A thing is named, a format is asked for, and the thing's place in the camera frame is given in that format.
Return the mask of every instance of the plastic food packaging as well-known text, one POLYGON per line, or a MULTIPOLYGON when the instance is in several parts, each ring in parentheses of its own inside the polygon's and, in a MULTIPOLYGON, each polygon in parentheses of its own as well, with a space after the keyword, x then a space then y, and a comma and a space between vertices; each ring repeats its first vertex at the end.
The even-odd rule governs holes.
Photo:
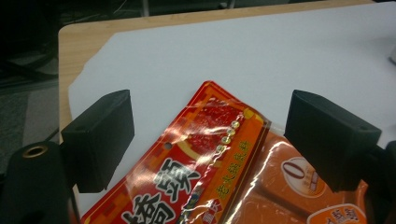
POLYGON ((366 223, 366 185, 332 193, 270 124, 205 82, 81 222, 366 223))

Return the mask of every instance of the brass screw hole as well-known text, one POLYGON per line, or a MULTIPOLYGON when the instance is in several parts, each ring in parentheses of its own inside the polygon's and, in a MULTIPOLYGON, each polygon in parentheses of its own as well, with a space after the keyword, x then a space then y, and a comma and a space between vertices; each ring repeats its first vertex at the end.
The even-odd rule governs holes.
POLYGON ((24 151, 22 156, 26 159, 32 159, 43 155, 47 150, 48 148, 46 146, 31 147, 24 151))

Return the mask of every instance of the hang hole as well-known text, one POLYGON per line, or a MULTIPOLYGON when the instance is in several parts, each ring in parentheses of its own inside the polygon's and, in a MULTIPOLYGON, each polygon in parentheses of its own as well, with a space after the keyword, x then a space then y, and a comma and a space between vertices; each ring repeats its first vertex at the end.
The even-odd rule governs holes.
POLYGON ((167 142, 167 143, 163 144, 163 148, 165 148, 166 150, 171 149, 172 146, 173 146, 173 145, 172 145, 172 143, 170 143, 170 142, 167 142))

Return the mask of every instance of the wooden table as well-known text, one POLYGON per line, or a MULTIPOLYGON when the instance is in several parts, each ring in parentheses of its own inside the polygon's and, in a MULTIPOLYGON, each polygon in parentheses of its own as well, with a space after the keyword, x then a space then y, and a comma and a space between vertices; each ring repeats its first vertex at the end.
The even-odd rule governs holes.
POLYGON ((347 7, 372 4, 370 0, 328 0, 301 4, 269 7, 247 7, 194 13, 183 13, 156 17, 145 17, 117 21, 98 21, 72 24, 59 33, 59 91, 60 130, 71 121, 67 90, 80 74, 84 64, 115 33, 148 29, 153 27, 189 24, 203 21, 218 21, 242 17, 288 13, 331 7, 347 7))

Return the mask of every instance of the oval logo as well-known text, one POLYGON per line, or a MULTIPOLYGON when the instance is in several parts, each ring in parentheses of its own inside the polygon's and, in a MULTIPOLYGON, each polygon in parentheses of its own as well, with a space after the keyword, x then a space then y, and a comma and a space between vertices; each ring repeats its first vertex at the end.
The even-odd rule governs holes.
POLYGON ((281 169, 286 182, 296 193, 307 198, 317 198, 323 194, 326 184, 305 158, 294 157, 283 161, 281 169))

